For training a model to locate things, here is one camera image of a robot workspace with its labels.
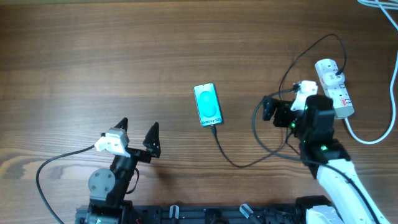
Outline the blue Galaxy smartphone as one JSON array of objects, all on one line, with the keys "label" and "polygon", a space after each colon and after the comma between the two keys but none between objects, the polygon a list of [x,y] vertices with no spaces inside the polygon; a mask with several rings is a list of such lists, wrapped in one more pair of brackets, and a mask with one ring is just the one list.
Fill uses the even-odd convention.
[{"label": "blue Galaxy smartphone", "polygon": [[211,126],[223,122],[220,104],[213,83],[197,85],[193,87],[195,101],[197,104],[200,124]]}]

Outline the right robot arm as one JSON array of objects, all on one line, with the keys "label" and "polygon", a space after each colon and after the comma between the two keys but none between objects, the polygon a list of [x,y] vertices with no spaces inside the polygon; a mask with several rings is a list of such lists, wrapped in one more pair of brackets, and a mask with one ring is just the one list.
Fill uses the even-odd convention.
[{"label": "right robot arm", "polygon": [[325,189],[333,204],[324,210],[336,212],[343,223],[387,223],[387,218],[361,183],[354,163],[343,145],[334,138],[333,102],[323,95],[306,97],[303,111],[290,110],[292,102],[265,96],[259,103],[263,119],[274,119],[274,126],[289,128],[300,141],[299,162]]}]

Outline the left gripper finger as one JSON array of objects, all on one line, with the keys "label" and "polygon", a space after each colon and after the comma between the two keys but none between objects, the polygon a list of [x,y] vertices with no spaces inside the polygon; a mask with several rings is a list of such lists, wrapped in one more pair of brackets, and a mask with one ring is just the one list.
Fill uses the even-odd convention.
[{"label": "left gripper finger", "polygon": [[127,132],[128,119],[126,117],[124,117],[122,120],[120,120],[120,122],[117,125],[114,126],[114,128],[123,129],[123,130],[125,130],[125,132]]},{"label": "left gripper finger", "polygon": [[161,155],[160,138],[159,138],[159,123],[155,122],[145,136],[142,143],[146,147],[146,151],[152,157],[159,158]]}]

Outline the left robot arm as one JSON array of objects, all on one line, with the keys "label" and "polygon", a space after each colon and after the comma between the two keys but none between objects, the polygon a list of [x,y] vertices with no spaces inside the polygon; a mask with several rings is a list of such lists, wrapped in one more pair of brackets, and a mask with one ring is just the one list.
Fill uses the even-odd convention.
[{"label": "left robot arm", "polygon": [[123,118],[117,125],[110,128],[95,143],[97,151],[108,151],[114,159],[108,169],[94,171],[89,180],[90,202],[85,212],[76,213],[76,223],[140,223],[141,216],[134,209],[132,202],[125,200],[133,175],[139,175],[138,162],[149,164],[151,159],[161,155],[159,139],[159,123],[155,122],[148,130],[143,146],[136,149],[128,146],[128,119]]}]

